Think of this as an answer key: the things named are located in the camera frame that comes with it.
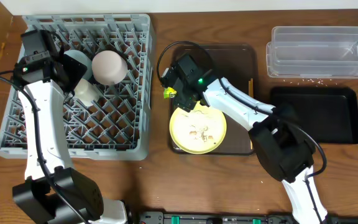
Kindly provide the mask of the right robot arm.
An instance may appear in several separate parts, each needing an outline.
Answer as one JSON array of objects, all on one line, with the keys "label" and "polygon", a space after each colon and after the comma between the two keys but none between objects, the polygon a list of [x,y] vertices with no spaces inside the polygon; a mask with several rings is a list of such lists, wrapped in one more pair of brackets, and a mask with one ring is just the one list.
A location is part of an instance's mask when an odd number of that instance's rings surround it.
[{"label": "right robot arm", "polygon": [[322,147],[297,123],[291,107],[262,103],[238,90],[215,66],[205,69],[188,54],[163,73],[164,88],[173,88],[179,108],[189,112],[197,103],[223,112],[244,127],[261,166],[281,182],[298,223],[326,223],[328,212],[319,199],[314,177],[327,159]]}]

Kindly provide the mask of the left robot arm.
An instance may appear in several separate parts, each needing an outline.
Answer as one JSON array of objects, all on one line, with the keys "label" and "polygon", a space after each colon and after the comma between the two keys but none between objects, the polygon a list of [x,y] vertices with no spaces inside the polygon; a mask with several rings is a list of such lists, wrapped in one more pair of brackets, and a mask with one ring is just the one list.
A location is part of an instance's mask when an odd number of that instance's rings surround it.
[{"label": "left robot arm", "polygon": [[63,104],[87,67],[56,48],[57,36],[48,30],[21,35],[25,55],[12,81],[24,110],[27,167],[13,199],[35,223],[132,223],[123,201],[103,198],[97,183],[74,168]]}]

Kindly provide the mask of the pink bowl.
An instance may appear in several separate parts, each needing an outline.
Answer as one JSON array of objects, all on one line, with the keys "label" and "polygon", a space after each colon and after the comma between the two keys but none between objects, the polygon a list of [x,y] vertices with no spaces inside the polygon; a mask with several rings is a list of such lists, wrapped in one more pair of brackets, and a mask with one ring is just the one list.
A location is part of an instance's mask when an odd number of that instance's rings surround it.
[{"label": "pink bowl", "polygon": [[105,50],[92,60],[94,79],[103,85],[113,85],[125,79],[128,71],[126,61],[114,51]]}]

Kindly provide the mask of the green orange snack wrapper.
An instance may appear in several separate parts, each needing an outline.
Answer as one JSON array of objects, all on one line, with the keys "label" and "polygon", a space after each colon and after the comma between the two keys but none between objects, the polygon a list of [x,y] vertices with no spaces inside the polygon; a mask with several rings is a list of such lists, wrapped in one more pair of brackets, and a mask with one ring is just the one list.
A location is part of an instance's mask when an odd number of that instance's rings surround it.
[{"label": "green orange snack wrapper", "polygon": [[171,88],[171,87],[164,88],[163,97],[165,99],[174,98],[174,97],[176,97],[176,95],[177,95],[177,91],[174,90],[173,88]]}]

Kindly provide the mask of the light blue bowl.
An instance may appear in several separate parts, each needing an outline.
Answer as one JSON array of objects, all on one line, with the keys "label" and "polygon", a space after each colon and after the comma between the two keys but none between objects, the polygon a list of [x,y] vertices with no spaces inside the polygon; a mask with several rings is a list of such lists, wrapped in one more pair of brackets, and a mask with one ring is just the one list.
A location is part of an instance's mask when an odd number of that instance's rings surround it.
[{"label": "light blue bowl", "polygon": [[86,65],[87,71],[83,75],[83,79],[85,79],[85,80],[91,79],[91,77],[93,76],[92,61],[83,52],[81,52],[79,50],[67,50],[64,52],[64,54],[79,61],[83,65]]}]

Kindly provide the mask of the white cup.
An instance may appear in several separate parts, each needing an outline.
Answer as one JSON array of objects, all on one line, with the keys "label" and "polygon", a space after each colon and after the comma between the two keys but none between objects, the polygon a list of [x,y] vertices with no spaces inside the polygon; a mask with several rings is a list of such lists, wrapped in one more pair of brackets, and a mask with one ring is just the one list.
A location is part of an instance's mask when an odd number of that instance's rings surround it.
[{"label": "white cup", "polygon": [[88,80],[81,79],[74,89],[75,98],[80,100],[86,107],[92,106],[93,101],[98,101],[100,92]]}]

